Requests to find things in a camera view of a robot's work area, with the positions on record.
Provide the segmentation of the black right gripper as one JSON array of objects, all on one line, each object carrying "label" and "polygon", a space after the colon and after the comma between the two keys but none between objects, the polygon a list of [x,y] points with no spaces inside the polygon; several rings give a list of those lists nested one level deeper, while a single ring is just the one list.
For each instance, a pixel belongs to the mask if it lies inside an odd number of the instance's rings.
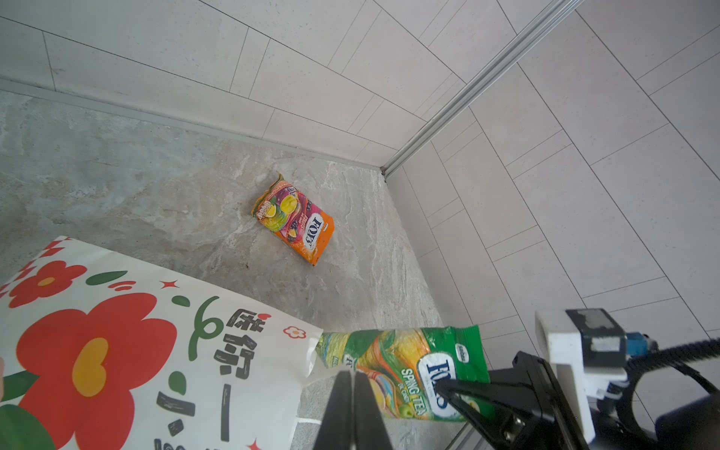
[{"label": "black right gripper", "polygon": [[[549,363],[518,352],[510,369],[494,373],[494,384],[442,379],[435,391],[494,449],[587,449]],[[495,401],[500,421],[485,417],[461,396]]]}]

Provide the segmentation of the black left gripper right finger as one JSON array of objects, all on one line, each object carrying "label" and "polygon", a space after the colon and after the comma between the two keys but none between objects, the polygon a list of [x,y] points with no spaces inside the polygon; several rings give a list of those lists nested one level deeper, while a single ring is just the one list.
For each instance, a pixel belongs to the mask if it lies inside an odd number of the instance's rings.
[{"label": "black left gripper right finger", "polygon": [[393,449],[369,377],[360,371],[352,382],[352,433],[354,449]]}]

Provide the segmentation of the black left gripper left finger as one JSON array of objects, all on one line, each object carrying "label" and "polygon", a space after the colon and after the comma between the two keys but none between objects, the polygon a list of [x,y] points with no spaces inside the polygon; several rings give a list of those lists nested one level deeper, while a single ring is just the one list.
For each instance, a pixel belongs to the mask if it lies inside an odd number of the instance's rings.
[{"label": "black left gripper left finger", "polygon": [[341,371],[335,378],[314,450],[350,450],[353,447],[353,386],[350,371]]}]

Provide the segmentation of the green Fox's spring tea bag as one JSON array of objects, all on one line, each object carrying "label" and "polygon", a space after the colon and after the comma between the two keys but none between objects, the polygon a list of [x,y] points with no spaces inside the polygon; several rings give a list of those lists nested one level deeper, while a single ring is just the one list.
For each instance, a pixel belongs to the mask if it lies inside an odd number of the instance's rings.
[{"label": "green Fox's spring tea bag", "polygon": [[365,373],[387,418],[462,422],[436,384],[491,381],[477,326],[324,333],[316,353],[328,369]]}]

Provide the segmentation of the orange pink Fox's candy bag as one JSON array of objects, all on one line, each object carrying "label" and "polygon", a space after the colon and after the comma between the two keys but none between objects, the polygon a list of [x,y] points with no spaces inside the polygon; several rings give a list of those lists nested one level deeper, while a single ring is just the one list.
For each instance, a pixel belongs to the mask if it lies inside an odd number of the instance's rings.
[{"label": "orange pink Fox's candy bag", "polygon": [[251,215],[312,266],[317,266],[335,232],[333,217],[282,174],[255,202]]}]

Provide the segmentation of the floral white paper bag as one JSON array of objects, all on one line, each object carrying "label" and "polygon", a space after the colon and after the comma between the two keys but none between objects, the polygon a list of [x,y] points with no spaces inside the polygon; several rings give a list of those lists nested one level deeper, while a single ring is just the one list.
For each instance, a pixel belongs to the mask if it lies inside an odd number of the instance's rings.
[{"label": "floral white paper bag", "polygon": [[1,446],[287,449],[320,336],[60,236],[1,285]]}]

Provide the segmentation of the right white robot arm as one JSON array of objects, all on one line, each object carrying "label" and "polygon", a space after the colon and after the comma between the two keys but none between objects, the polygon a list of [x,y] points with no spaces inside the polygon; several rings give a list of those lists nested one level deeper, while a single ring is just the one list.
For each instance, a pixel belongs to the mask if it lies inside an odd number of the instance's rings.
[{"label": "right white robot arm", "polygon": [[[441,380],[436,391],[494,449],[716,449],[719,446],[719,384],[697,363],[719,356],[719,340],[705,339],[630,358],[628,379],[614,382],[605,399],[583,407],[594,438],[584,436],[551,364],[518,352],[511,367],[490,373],[489,382]],[[697,385],[695,396],[677,397],[652,427],[636,416],[635,399],[656,371],[675,371]]]}]

